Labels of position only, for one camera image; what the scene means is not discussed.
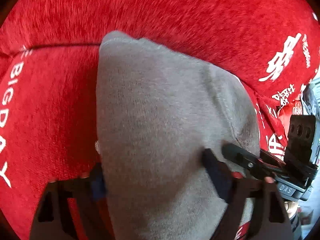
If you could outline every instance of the red fabric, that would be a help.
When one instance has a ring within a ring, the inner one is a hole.
[[[78,239],[90,240],[85,234],[84,227],[82,226],[80,213],[77,206],[77,201],[74,198],[68,198],[68,206],[69,206],[69,210],[73,220],[73,224],[75,225],[75,230],[76,230]]]
[[[5,139],[0,170],[7,163],[4,175],[10,182],[0,177],[0,208],[24,240],[48,180],[75,178],[99,161],[95,149],[98,46],[36,49],[21,56],[13,59],[0,84],[2,104],[4,94],[8,96],[1,108],[8,109],[8,115],[0,112]],[[12,80],[17,82],[8,85]]]
[[[98,45],[112,30],[238,76],[257,111],[261,147],[279,156],[286,138],[273,110],[296,98],[319,66],[319,25],[305,0],[19,0],[0,29],[0,94],[14,89],[0,109],[9,110],[0,170],[7,163],[12,186],[0,177],[0,208],[22,240],[48,179],[76,177],[98,160]]]
[[[250,226],[250,222],[247,222],[242,226],[239,226],[239,230],[236,234],[235,240],[245,240],[247,236],[247,232],[249,230],[249,226]]]

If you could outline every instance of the red plush fabric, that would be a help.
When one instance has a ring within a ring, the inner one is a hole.
[[[22,240],[47,182],[99,161],[97,64],[98,46],[35,49],[19,53],[2,79],[0,208]]]
[[[7,163],[11,184],[0,177],[0,208],[22,240],[47,181],[76,177],[99,159],[98,48],[112,30],[238,76],[257,111],[261,147],[278,157],[286,137],[276,107],[296,98],[319,66],[319,25],[305,0],[19,0],[0,29],[0,93],[14,90],[0,109],[0,122],[8,113],[0,170]]]

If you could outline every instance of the chinese characters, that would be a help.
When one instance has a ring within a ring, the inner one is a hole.
[[[303,54],[306,57],[307,68],[309,68],[310,67],[310,53],[308,50],[307,35],[304,35],[304,37],[302,39],[302,49],[303,49]]]
[[[296,46],[300,38],[301,33],[298,33],[296,37],[288,36],[284,42],[283,51],[277,52],[273,59],[268,62],[269,66],[266,71],[267,73],[270,73],[270,75],[260,78],[260,82],[266,81],[269,78],[274,81],[280,76],[284,67],[289,64],[290,59],[293,56],[293,48]]]
[[[268,150],[271,154],[273,154],[275,157],[279,158],[280,160],[283,160],[284,157],[284,147],[281,145],[281,143],[277,142],[276,134],[274,133],[270,139],[268,139],[268,136],[266,135],[266,140],[268,143]]]
[[[294,85],[290,84],[290,86],[284,89],[282,92],[279,92],[272,96],[275,100],[280,101],[281,106],[285,106],[288,104],[288,97],[294,92]]]

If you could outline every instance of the black device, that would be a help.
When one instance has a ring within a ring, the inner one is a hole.
[[[319,121],[314,116],[292,116],[284,162],[261,150],[260,157],[227,144],[224,157],[248,169],[257,179],[235,178],[227,165],[219,162],[210,149],[202,152],[202,163],[220,198],[228,206],[210,240],[234,240],[246,198],[254,198],[247,240],[298,240],[301,223],[297,214],[288,219],[284,200],[306,200],[319,161]],[[272,177],[275,183],[267,183]],[[97,164],[85,179],[49,183],[34,216],[30,240],[77,240],[67,198],[77,201],[84,230],[89,240],[113,240],[100,218],[95,196],[104,196],[102,168]],[[317,239],[315,228],[308,240]]]
[[[273,177],[284,199],[306,201],[318,172],[319,138],[318,118],[313,115],[292,115],[284,161],[263,149],[260,150],[260,157],[257,157],[233,144],[225,145],[222,154],[227,160],[247,169],[257,179]]]

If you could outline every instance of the gray plush cushion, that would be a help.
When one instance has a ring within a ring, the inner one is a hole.
[[[259,154],[249,96],[225,70],[123,33],[100,47],[97,129],[116,239],[209,240],[226,204],[202,167],[209,147]],[[227,163],[233,171],[242,171]],[[249,220],[251,205],[243,222]]]

